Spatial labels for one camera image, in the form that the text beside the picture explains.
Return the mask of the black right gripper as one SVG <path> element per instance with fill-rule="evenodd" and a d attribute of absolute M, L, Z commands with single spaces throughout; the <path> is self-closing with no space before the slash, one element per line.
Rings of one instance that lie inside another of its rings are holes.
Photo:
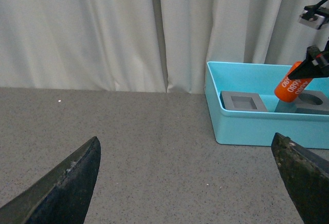
<path fill-rule="evenodd" d="M 305 60 L 288 75 L 288 78 L 328 78 L 328 41 L 323 51 L 316 45 L 309 46 Z"/>

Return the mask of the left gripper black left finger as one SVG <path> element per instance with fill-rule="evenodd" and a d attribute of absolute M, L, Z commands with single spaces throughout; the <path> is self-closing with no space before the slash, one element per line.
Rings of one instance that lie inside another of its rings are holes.
<path fill-rule="evenodd" d="M 100 141 L 92 137 L 1 207 L 1 223 L 84 223 L 100 159 Z"/>

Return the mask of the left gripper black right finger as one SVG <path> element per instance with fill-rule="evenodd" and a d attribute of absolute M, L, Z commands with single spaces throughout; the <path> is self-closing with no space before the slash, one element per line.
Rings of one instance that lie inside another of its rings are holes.
<path fill-rule="evenodd" d="M 328 161 L 280 133 L 271 151 L 304 223 L 328 223 Z"/>

